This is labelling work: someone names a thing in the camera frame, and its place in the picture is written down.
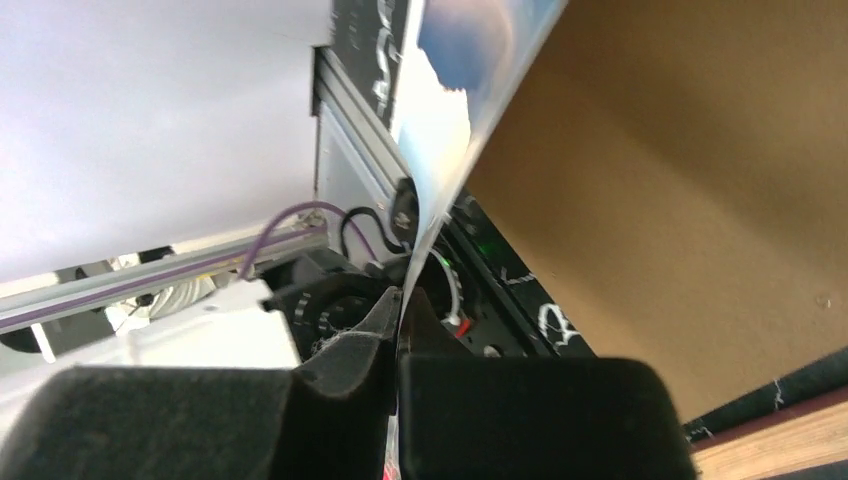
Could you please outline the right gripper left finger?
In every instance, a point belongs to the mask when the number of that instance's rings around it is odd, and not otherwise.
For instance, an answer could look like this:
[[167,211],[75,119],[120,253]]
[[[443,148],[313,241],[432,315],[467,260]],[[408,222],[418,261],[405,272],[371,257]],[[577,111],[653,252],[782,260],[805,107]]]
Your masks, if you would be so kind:
[[5,479],[379,479],[401,292],[292,370],[74,367],[1,449]]

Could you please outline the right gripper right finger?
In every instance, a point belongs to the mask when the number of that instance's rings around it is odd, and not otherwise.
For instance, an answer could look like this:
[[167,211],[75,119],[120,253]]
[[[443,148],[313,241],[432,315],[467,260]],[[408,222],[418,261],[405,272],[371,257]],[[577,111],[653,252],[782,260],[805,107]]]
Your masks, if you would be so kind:
[[626,358],[471,354],[421,289],[398,338],[406,479],[693,479],[664,383]]

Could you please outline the brown cardboard backing board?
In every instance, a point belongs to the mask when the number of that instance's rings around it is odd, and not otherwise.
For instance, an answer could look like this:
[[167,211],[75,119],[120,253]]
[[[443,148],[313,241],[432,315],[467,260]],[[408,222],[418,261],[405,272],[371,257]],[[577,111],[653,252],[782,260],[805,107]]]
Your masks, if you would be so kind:
[[572,1],[471,193],[686,420],[847,343],[847,5]]

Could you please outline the landscape photo print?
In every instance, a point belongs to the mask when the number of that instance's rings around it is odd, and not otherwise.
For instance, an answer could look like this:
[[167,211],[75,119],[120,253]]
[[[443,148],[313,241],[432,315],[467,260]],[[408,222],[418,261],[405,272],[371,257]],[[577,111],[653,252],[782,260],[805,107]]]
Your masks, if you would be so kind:
[[411,233],[406,294],[423,290],[418,278],[438,234],[470,194],[486,141],[564,9],[562,1],[412,4],[390,122],[408,168],[390,216],[395,224],[411,214],[401,226]]

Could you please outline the pink wooden picture frame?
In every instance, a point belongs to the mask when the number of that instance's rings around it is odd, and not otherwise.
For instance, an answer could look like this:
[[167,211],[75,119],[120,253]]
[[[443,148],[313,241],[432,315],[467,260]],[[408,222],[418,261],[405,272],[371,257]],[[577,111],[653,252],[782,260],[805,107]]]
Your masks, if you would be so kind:
[[845,387],[694,447],[700,479],[766,479],[847,459]]

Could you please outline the aluminium front rail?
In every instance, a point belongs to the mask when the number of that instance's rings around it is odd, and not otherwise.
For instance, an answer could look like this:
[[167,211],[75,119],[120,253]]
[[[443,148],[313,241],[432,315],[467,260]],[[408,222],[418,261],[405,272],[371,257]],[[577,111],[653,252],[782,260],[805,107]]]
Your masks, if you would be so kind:
[[[369,196],[373,199],[380,194],[392,196],[395,183],[408,174],[397,146],[350,79],[344,62],[332,49],[320,49],[315,65],[318,70],[316,95],[329,110],[320,116],[319,135],[328,134],[329,123],[335,121],[342,137],[353,144],[353,151],[343,154],[341,159],[351,166],[360,162],[378,185]],[[253,240],[244,237],[152,264],[3,298],[1,332],[102,307],[192,277],[232,270],[248,259],[252,245]]]

